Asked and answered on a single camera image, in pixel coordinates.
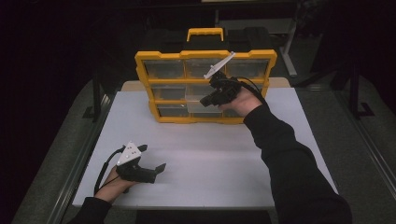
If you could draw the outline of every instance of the cable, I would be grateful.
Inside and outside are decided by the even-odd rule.
[[[100,173],[99,173],[99,176],[98,176],[98,178],[97,178],[97,180],[96,180],[95,187],[94,187],[94,189],[93,189],[93,195],[95,195],[95,194],[99,191],[99,189],[100,189],[99,186],[100,186],[100,183],[102,182],[103,176],[105,175],[105,172],[106,172],[108,163],[111,161],[111,159],[113,159],[113,157],[114,157],[117,153],[121,153],[124,149],[125,149],[125,146],[123,146],[123,147],[120,148],[120,149],[117,149],[115,152],[113,152],[113,154],[111,154],[111,156],[110,156],[110,157],[107,159],[107,161],[103,164],[102,170],[101,170]]]

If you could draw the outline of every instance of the black wire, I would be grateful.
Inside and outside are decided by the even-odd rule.
[[[260,92],[260,89],[256,86],[256,84],[254,84],[254,82],[252,80],[248,79],[247,77],[236,77],[236,78],[242,78],[244,80],[247,80],[248,82],[250,82],[256,88],[256,90],[258,92]]]
[[[117,153],[120,153],[120,152],[122,152],[123,150],[125,149],[125,146],[123,146],[122,148],[120,148],[120,149],[117,149],[115,152],[113,152],[112,154],[111,154],[111,156],[107,159],[107,161],[103,164],[103,167],[102,167],[102,170],[101,170],[101,172],[99,173],[99,176],[98,176],[98,178],[96,179],[96,183],[95,183],[95,186],[94,186],[94,188],[93,188],[93,195],[95,195],[96,193],[97,193],[97,191],[99,191],[99,186],[100,186],[100,183],[102,182],[102,179],[103,179],[103,176],[105,175],[105,171],[106,171],[106,169],[107,169],[107,166],[108,166],[108,163],[111,161],[111,159],[117,154]]]
[[[113,179],[109,180],[107,183],[105,183],[104,185],[102,185],[102,187],[108,185],[109,183],[113,182],[114,180],[116,180],[117,178],[119,178],[120,176],[117,175],[116,177],[114,177]]]

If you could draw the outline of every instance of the table surface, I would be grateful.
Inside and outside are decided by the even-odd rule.
[[[299,142],[311,148],[319,170],[336,190],[293,88],[269,88],[272,112],[290,124]],[[133,141],[147,144],[139,165],[167,163],[154,184],[138,184],[114,206],[130,209],[267,209],[274,207],[268,169],[244,124],[158,123],[145,91],[120,91],[111,106],[73,201],[92,196],[103,163]],[[120,154],[110,162],[106,175]]]

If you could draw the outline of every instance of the plastic drawer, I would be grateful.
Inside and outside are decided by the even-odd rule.
[[[232,59],[226,70],[231,77],[263,78],[267,66],[267,59]]]
[[[220,113],[192,113],[192,118],[221,118],[222,115]]]
[[[223,116],[224,118],[242,118],[241,116],[239,116],[235,111],[229,109],[229,110],[225,110],[223,112]]]
[[[183,84],[151,84],[155,100],[183,100],[186,85]]]
[[[211,65],[220,62],[222,59],[217,58],[205,58],[205,59],[188,59],[185,60],[186,66],[186,77],[187,78],[204,78],[204,75],[210,69]],[[222,73],[225,72],[225,68],[220,69]]]
[[[189,113],[221,113],[217,106],[204,107],[200,100],[213,92],[208,84],[188,84],[186,87],[186,102]]]
[[[188,117],[190,115],[186,105],[158,104],[157,109],[161,117]]]
[[[182,60],[145,60],[149,78],[183,78],[184,67]]]

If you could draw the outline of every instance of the left hand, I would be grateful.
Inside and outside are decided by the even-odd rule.
[[[108,203],[114,203],[116,199],[128,188],[132,187],[138,182],[128,181],[121,179],[116,172],[116,166],[114,166],[110,174],[107,176],[104,185],[94,195],[95,198],[102,199]]]

